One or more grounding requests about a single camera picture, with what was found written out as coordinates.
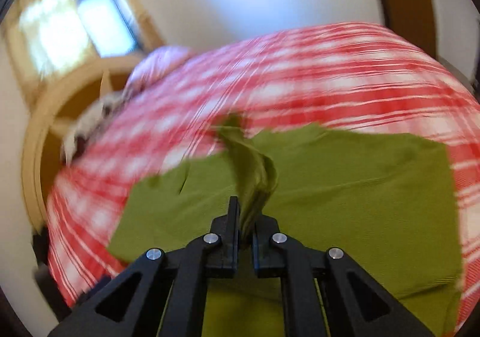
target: wooden bed frame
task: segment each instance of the wooden bed frame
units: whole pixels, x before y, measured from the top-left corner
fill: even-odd
[[[25,132],[22,156],[23,198],[33,229],[47,221],[47,196],[62,168],[62,139],[82,112],[95,100],[122,90],[142,53],[99,58],[49,86],[35,107]]]

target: metal screw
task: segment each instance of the metal screw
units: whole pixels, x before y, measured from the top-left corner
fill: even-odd
[[[206,243],[215,243],[218,241],[218,235],[215,233],[208,233],[203,236],[203,240]]]
[[[276,233],[272,235],[272,239],[276,243],[284,243],[287,240],[287,236],[283,233]]]
[[[343,254],[343,250],[337,247],[333,247],[328,251],[328,255],[335,260],[342,258]]]
[[[162,257],[162,251],[156,247],[147,252],[147,258],[150,260],[157,260],[160,257]]]

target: red and white checkered blanket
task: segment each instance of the red and white checkered blanket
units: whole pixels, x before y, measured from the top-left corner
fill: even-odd
[[[105,249],[133,184],[218,150],[210,124],[245,111],[252,134],[311,122],[446,143],[465,278],[458,325],[480,297],[480,106],[440,64],[388,29],[340,23],[280,32],[196,57],[137,95],[47,203],[49,267],[73,305],[123,265]]]

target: curtain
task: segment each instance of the curtain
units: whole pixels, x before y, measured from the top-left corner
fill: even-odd
[[[73,0],[15,0],[2,33],[30,110],[50,82],[98,56]]]
[[[165,45],[162,37],[158,33],[155,25],[152,22],[150,14],[142,6],[139,0],[123,0],[128,6],[128,10],[131,11],[131,15],[125,15],[129,26],[131,26],[136,32],[142,47],[151,52],[155,48]]]

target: green towel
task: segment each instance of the green towel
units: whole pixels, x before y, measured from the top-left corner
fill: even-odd
[[[239,174],[248,174],[232,154],[240,134],[218,132],[229,152],[186,160],[133,187],[109,245],[114,256],[131,262],[151,247],[183,247],[226,212]],[[236,135],[230,143],[229,135]],[[263,212],[282,232],[308,247],[343,248],[435,335],[454,329],[461,253],[444,145],[410,134],[356,134],[311,124],[284,133],[265,130],[242,146],[253,146],[247,154],[268,157],[249,157],[255,165],[274,164],[274,171],[255,166],[261,174],[249,184],[263,184],[267,199],[277,183]],[[248,216],[261,203],[251,206]],[[241,257],[248,262],[248,254]],[[255,279],[244,262],[236,279],[210,285],[203,335],[244,335],[250,328],[250,335],[278,335],[281,319],[278,281]]]
[[[253,231],[257,217],[277,187],[277,171],[272,160],[258,151],[241,128],[241,118],[231,114],[217,135],[226,148],[235,176],[236,191],[242,208],[239,226],[241,239],[246,240]]]

